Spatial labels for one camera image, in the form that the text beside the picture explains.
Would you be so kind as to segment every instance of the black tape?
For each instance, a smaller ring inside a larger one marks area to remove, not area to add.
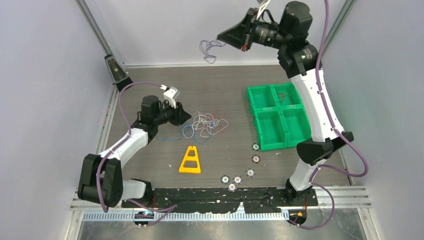
[[[308,196],[308,206],[318,206],[315,191]],[[303,207],[304,203],[289,205],[283,189],[276,187],[239,187],[235,192],[228,188],[156,188],[154,203],[149,206],[168,208],[177,204],[176,213],[233,213],[243,203],[245,213],[280,213],[278,207]],[[122,208],[135,208],[131,202],[123,202]]]

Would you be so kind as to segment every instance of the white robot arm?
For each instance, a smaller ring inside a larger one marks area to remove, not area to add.
[[[318,51],[306,39],[312,23],[309,7],[299,1],[291,1],[284,7],[280,22],[274,21],[265,10],[269,0],[259,1],[259,8],[249,8],[244,19],[237,25],[218,34],[217,39],[243,52],[252,43],[278,50],[278,62],[294,84],[304,104],[311,128],[311,138],[296,146],[300,160],[294,174],[286,181],[284,195],[288,203],[299,204],[311,193],[311,176],[336,150],[346,143],[336,134],[330,123],[321,96],[326,99],[334,127],[348,140],[353,141],[352,132],[344,131],[335,117],[324,83],[323,70],[318,61]],[[270,22],[263,20],[267,13]],[[315,71],[319,66],[320,90]]]
[[[137,120],[130,126],[128,132],[114,145],[100,154],[88,154],[83,161],[78,185],[78,198],[93,203],[100,203],[96,184],[96,171],[101,167],[104,176],[100,178],[101,195],[107,207],[114,207],[121,200],[152,198],[152,186],[149,182],[139,179],[122,179],[122,168],[134,154],[148,145],[158,133],[158,126],[171,123],[180,126],[192,116],[184,111],[183,105],[176,101],[179,91],[174,87],[162,86],[164,102],[157,96],[149,95],[143,98],[141,111]]]

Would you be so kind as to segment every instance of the gray tabletop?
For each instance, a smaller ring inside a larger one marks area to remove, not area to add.
[[[240,175],[241,187],[281,187],[294,172],[299,159],[296,148],[252,150],[257,134],[246,88],[288,82],[280,66],[133,68],[129,74],[134,82],[150,81],[176,87],[181,91],[178,100],[188,113],[213,114],[215,118],[227,120],[229,126],[210,138],[198,136],[195,141],[181,138],[180,127],[170,123],[161,125],[156,138],[125,165],[124,179],[147,180],[154,188],[208,188],[222,187],[223,175],[231,178]],[[142,99],[147,95],[163,99],[163,91],[150,85],[133,86],[122,96],[122,107],[130,123],[136,119]],[[126,124],[117,107],[107,146],[125,132]],[[188,146],[197,147],[201,174],[178,171]],[[260,163],[252,162],[253,155],[260,156]],[[327,163],[343,168],[339,153]],[[249,168],[255,170],[253,178],[246,177]],[[315,181],[324,186],[349,184],[344,175],[330,169],[322,169]]]

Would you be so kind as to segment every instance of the yellow triangle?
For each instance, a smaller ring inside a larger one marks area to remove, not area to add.
[[[189,156],[191,151],[194,152],[194,156]],[[186,164],[187,161],[196,162],[196,167],[185,167],[184,164]],[[196,146],[188,146],[178,171],[182,174],[200,174],[202,172],[200,169],[198,149]]]

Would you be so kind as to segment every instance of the white wall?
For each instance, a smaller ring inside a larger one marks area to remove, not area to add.
[[[0,239],[57,240],[112,80],[75,1],[1,1],[0,23]]]
[[[256,0],[95,0],[127,66],[203,64],[201,40],[239,23]],[[289,0],[272,0],[268,6],[280,22]],[[308,40],[319,44],[324,27],[324,2],[303,0],[313,16]],[[345,0],[329,0],[331,25]],[[277,50],[255,44],[249,53],[231,46],[214,47],[217,64],[278,63]]]
[[[369,162],[364,184],[383,239],[422,239],[424,1],[357,1],[324,57],[341,123]],[[351,172],[359,158],[344,148]]]

